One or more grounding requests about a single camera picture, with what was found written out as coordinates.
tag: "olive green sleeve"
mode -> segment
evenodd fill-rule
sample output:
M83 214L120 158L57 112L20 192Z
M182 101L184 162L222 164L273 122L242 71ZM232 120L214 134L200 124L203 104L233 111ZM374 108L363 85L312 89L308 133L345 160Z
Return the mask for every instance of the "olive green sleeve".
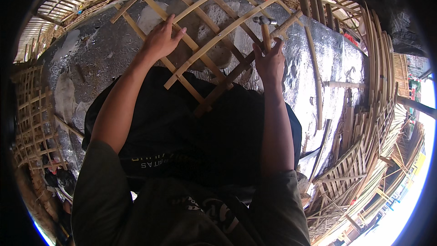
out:
M71 227L76 245L116 243L131 206L117 154L108 144L92 141L74 190Z
M296 171L265 178L249 206L251 221L266 245L310 245Z

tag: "hammer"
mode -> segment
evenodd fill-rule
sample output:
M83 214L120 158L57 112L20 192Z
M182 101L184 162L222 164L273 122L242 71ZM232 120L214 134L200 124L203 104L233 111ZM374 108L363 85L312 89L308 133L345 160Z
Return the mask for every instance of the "hammer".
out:
M266 16L262 15L260 17L255 16L253 18L253 21L255 23L258 23L261 25L261 32L263 33L263 42L264 42L264 48L266 50L266 53L269 53L272 49L272 45L270 42L270 31L268 25L276 25L276 19L273 18L267 18Z

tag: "stone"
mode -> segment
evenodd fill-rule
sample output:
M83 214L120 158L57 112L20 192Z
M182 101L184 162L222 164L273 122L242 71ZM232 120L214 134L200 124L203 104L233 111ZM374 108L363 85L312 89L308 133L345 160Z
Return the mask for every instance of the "stone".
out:
M298 189L299 193L306 193L306 189L308 187L308 178L302 173L296 172L296 177L298 178Z
M303 193L303 194L301 193L300 196L301 196L302 207L304 208L311 200L311 196L307 193Z

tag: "bamboo wall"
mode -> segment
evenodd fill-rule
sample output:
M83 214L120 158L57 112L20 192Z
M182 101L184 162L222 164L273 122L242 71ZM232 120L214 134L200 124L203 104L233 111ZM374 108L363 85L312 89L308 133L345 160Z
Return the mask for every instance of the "bamboo wall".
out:
M395 81L399 82L398 95L409 98L407 57L405 54L394 52L393 61L395 66Z

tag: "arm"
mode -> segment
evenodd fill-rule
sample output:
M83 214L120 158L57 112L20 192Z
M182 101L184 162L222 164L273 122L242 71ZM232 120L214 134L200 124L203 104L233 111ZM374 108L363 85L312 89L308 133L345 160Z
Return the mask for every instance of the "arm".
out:
M135 102L147 72L160 58L169 55L185 34L186 28L171 38L174 15L157 25L123 76L112 88L94 124L91 142L100 140L119 153L128 137Z
M71 226L78 245L112 245L125 225L132 197L117 154L126 141L145 75L185 33L183 29L171 38L173 17L150 33L97 116L74 189Z
M255 44L257 71L265 96L264 135L261 146L262 180L249 206L249 216L266 245L309 246L309 232L303 212L294 168L292 129L282 96L285 58L283 42L265 57Z
M285 57L284 42L275 38L275 47L265 57L253 44L256 68L264 85L265 112L264 134L261 146L261 173L263 177L292 170L295 163L293 135L282 96L282 75Z

